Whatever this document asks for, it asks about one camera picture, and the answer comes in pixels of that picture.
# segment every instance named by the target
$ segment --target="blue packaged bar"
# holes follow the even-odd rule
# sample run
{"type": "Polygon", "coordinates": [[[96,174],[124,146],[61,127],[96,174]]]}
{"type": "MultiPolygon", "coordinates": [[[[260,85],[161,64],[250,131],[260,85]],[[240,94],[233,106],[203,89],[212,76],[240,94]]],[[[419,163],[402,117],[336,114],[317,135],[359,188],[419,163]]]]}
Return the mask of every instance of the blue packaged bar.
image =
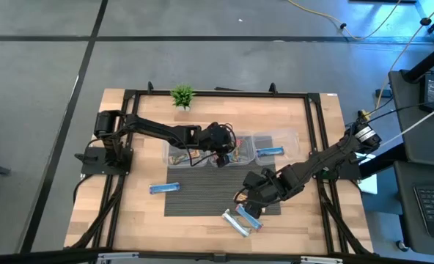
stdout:
{"type": "Polygon", "coordinates": [[[167,191],[179,191],[180,183],[167,183],[167,184],[157,184],[150,185],[149,192],[150,194],[159,194],[167,191]]]}
{"type": "Polygon", "coordinates": [[[263,157],[267,155],[284,155],[283,147],[268,147],[264,149],[256,150],[256,155],[258,157],[263,157]]]}
{"type": "Polygon", "coordinates": [[[247,222],[256,230],[260,231],[262,224],[259,222],[256,218],[253,216],[250,216],[249,213],[245,211],[245,208],[241,204],[237,205],[235,211],[239,213],[244,219],[247,220],[247,222]]]}
{"type": "Polygon", "coordinates": [[[222,214],[222,218],[225,219],[229,224],[232,225],[233,228],[235,228],[243,237],[249,236],[249,233],[251,232],[251,229],[248,227],[244,227],[238,219],[236,219],[234,216],[230,214],[230,210],[226,209],[225,212],[222,214]]]}

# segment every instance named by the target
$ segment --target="black desk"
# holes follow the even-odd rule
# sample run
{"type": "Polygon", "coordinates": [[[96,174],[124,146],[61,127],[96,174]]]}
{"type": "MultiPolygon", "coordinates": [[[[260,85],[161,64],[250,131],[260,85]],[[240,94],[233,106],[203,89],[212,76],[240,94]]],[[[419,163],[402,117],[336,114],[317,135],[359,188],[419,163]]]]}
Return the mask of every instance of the black desk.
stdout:
{"type": "Polygon", "coordinates": [[[415,252],[434,255],[434,238],[427,234],[413,191],[415,185],[434,185],[434,166],[395,161],[394,172],[401,196],[401,228],[406,246],[415,252]]]}
{"type": "MultiPolygon", "coordinates": [[[[419,84],[409,84],[404,81],[401,73],[398,71],[391,71],[389,79],[397,109],[419,103],[419,84]]],[[[401,131],[409,128],[427,114],[427,112],[419,110],[418,107],[397,112],[401,131]]],[[[390,167],[393,161],[412,161],[418,164],[434,165],[434,117],[430,117],[411,131],[402,135],[402,140],[402,144],[362,164],[360,166],[362,175],[373,175],[380,170],[390,167]]]]}

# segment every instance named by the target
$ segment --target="potted plant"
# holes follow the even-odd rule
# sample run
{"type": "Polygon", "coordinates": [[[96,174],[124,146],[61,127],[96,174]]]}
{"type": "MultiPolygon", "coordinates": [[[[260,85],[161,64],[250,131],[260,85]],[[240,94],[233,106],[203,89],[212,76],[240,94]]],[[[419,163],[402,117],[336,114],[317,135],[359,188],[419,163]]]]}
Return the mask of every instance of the potted plant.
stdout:
{"type": "Polygon", "coordinates": [[[171,95],[174,99],[173,105],[178,108],[178,111],[190,110],[189,105],[194,96],[193,88],[191,87],[191,85],[177,85],[176,88],[171,91],[171,95]]]}

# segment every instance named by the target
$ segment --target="yellow cable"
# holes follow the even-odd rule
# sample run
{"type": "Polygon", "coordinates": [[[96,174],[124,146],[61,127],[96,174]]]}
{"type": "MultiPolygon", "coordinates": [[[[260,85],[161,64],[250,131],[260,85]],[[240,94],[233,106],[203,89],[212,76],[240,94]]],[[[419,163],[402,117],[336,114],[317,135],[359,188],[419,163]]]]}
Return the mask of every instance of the yellow cable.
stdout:
{"type": "MultiPolygon", "coordinates": [[[[295,2],[292,1],[292,0],[288,0],[288,1],[289,1],[289,3],[295,5],[296,7],[300,8],[300,9],[303,10],[303,11],[307,11],[307,12],[310,12],[310,13],[315,14],[315,15],[321,15],[321,16],[324,16],[325,18],[330,18],[330,19],[336,21],[337,23],[342,24],[342,22],[341,22],[339,19],[335,18],[335,17],[332,16],[332,15],[328,15],[328,14],[325,14],[325,13],[317,12],[317,11],[310,10],[310,9],[308,9],[308,8],[302,7],[300,4],[297,4],[297,3],[295,3],[295,2]]],[[[345,31],[346,31],[346,32],[347,32],[347,33],[348,33],[348,34],[349,34],[349,35],[350,35],[354,40],[365,40],[365,39],[367,39],[368,37],[370,37],[370,36],[372,36],[374,33],[376,33],[376,32],[380,29],[380,27],[382,27],[382,26],[384,25],[384,23],[388,20],[388,18],[390,18],[391,14],[393,14],[394,10],[398,7],[398,5],[401,3],[401,1],[402,1],[402,0],[398,0],[398,2],[394,5],[394,7],[393,7],[393,9],[391,10],[391,12],[386,16],[385,20],[384,20],[384,21],[383,21],[383,22],[378,26],[378,28],[377,28],[376,30],[374,30],[372,33],[368,34],[367,36],[365,36],[365,37],[355,37],[355,36],[353,36],[353,35],[350,33],[349,29],[347,29],[346,26],[344,27],[344,30],[345,30],[345,31]]]]}
{"type": "MultiPolygon", "coordinates": [[[[429,15],[429,17],[427,18],[431,18],[434,15],[434,12],[432,12],[432,14],[429,15]]],[[[400,55],[394,60],[393,65],[390,67],[390,71],[393,70],[393,67],[396,65],[396,63],[398,62],[398,60],[400,59],[400,57],[405,53],[406,49],[408,49],[409,45],[411,44],[411,42],[413,42],[414,37],[419,33],[419,31],[422,29],[423,25],[421,25],[416,33],[414,33],[414,35],[411,37],[411,39],[409,40],[408,44],[405,46],[405,48],[401,51],[400,55]]],[[[378,107],[380,106],[380,99],[381,99],[381,95],[383,94],[383,90],[385,89],[386,85],[388,84],[388,76],[385,78],[385,81],[383,81],[383,84],[381,86],[380,89],[380,94],[378,95],[378,100],[377,100],[377,105],[375,106],[375,109],[373,111],[376,111],[378,109],[378,107]]]]}

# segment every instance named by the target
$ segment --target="small green plant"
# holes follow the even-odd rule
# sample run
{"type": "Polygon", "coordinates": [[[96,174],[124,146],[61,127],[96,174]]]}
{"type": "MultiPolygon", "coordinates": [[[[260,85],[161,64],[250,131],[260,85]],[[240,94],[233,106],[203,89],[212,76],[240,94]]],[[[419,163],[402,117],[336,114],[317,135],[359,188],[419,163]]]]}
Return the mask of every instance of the small green plant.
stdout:
{"type": "Polygon", "coordinates": [[[176,107],[183,106],[184,109],[189,107],[189,104],[191,103],[191,100],[193,100],[194,96],[193,88],[191,85],[187,84],[177,85],[176,88],[171,91],[171,94],[174,99],[173,105],[176,107]]]}

